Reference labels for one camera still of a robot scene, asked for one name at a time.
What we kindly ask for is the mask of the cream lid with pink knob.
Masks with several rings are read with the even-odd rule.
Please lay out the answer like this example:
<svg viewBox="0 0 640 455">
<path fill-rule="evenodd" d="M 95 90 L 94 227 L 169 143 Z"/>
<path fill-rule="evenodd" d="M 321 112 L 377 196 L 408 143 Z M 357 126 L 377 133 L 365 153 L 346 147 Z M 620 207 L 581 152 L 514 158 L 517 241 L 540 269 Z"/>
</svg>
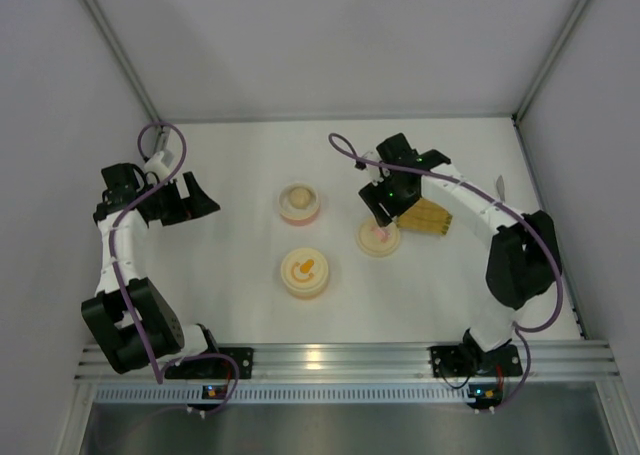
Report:
<svg viewBox="0 0 640 455">
<path fill-rule="evenodd" d="M 382 258 L 393 254 L 398 249 L 401 234 L 394 224 L 380 227 L 373 217 L 368 217 L 356 232 L 356 243 L 365 254 Z"/>
</svg>

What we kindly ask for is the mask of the white steamed bun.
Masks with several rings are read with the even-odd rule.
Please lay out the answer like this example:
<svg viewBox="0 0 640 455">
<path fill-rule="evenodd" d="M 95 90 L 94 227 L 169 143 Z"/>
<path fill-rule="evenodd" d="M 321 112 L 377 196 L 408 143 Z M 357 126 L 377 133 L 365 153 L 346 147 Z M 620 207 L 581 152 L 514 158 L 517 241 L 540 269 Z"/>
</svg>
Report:
<svg viewBox="0 0 640 455">
<path fill-rule="evenodd" d="M 314 200 L 313 193 L 304 186 L 296 186 L 287 195 L 289 204 L 297 210 L 307 209 Z"/>
</svg>

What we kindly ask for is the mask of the pink lunch box bowl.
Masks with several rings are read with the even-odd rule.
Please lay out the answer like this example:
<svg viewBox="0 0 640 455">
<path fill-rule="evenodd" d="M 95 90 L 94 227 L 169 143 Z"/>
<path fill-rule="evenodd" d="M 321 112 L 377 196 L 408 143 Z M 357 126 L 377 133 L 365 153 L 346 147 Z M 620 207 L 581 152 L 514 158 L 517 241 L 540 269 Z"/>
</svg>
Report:
<svg viewBox="0 0 640 455">
<path fill-rule="evenodd" d="M 306 183 L 285 186 L 277 201 L 280 217 L 293 226 L 311 224 L 319 215 L 321 200 L 317 190 Z"/>
</svg>

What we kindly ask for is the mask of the cream lid with orange knob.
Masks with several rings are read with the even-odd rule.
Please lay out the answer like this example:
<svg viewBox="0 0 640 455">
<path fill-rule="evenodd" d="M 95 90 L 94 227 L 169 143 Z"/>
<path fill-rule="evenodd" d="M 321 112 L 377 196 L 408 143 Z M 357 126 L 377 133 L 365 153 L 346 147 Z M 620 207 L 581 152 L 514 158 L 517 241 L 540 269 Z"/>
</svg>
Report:
<svg viewBox="0 0 640 455">
<path fill-rule="evenodd" d="M 289 252 L 282 260 L 280 266 L 280 276 L 281 270 L 286 266 L 291 266 L 293 264 L 301 264 L 302 267 L 300 271 L 303 273 L 307 273 L 313 266 L 318 267 L 326 267 L 329 270 L 329 278 L 330 278 L 330 268 L 329 263 L 326 257 L 318 250 L 302 247 L 297 248 Z"/>
</svg>

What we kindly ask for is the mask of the metal tongs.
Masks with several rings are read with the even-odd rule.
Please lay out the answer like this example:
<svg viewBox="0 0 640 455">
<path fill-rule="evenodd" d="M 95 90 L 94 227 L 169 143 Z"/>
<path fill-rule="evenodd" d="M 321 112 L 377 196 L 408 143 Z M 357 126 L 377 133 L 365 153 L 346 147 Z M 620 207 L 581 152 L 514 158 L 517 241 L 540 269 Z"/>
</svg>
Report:
<svg viewBox="0 0 640 455">
<path fill-rule="evenodd" d="M 498 194 L 499 200 L 502 202 L 506 201 L 506 186 L 504 182 L 504 178 L 500 175 L 495 181 L 495 188 Z"/>
</svg>

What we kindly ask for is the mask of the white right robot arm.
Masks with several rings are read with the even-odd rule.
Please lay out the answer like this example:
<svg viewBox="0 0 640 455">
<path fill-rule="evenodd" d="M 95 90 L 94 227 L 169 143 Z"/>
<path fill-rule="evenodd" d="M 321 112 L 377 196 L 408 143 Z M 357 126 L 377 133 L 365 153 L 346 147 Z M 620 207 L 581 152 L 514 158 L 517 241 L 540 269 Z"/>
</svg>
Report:
<svg viewBox="0 0 640 455">
<path fill-rule="evenodd" d="M 489 299 L 465 333 L 475 350 L 491 352 L 506 345 L 519 310 L 561 284 L 552 218 L 542 210 L 525 213 L 488 195 L 440 151 L 420 153 L 399 133 L 361 155 L 355 166 L 369 174 L 359 195 L 379 226 L 398 222 L 427 200 L 452 214 L 487 249 Z"/>
</svg>

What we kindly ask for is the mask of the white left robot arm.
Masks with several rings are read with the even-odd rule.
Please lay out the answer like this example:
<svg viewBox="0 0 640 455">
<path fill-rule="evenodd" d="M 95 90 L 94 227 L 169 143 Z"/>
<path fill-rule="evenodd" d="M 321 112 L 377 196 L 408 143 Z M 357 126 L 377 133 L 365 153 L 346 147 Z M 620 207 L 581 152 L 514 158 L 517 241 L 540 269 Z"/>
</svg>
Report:
<svg viewBox="0 0 640 455">
<path fill-rule="evenodd" d="M 106 185 L 93 220 L 102 239 L 102 267 L 95 295 L 81 315 L 111 367 L 119 374 L 144 368 L 170 355 L 200 355 L 216 350 L 202 324 L 184 326 L 146 273 L 149 224 L 176 225 L 220 210 L 193 173 L 161 186 L 143 182 L 142 169 L 120 163 L 101 170 Z"/>
</svg>

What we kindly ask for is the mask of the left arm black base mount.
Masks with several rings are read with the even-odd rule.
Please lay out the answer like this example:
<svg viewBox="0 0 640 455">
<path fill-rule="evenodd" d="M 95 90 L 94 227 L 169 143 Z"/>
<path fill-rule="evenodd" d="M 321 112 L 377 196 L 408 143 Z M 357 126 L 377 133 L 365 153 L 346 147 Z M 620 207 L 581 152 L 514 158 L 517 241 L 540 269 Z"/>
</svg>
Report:
<svg viewBox="0 0 640 455">
<path fill-rule="evenodd" d="M 222 347 L 171 360 L 163 367 L 163 374 L 168 380 L 248 380 L 252 378 L 253 355 L 251 347 Z"/>
</svg>

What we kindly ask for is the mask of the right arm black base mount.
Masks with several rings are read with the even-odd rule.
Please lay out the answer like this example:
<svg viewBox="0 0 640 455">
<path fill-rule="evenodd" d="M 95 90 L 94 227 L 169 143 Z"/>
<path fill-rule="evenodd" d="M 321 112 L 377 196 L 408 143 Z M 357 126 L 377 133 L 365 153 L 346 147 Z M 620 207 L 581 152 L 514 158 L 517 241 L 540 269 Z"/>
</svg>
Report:
<svg viewBox="0 0 640 455">
<path fill-rule="evenodd" d="M 429 348 L 436 378 L 518 377 L 524 372 L 515 345 L 483 352 L 463 344 L 436 345 Z"/>
</svg>

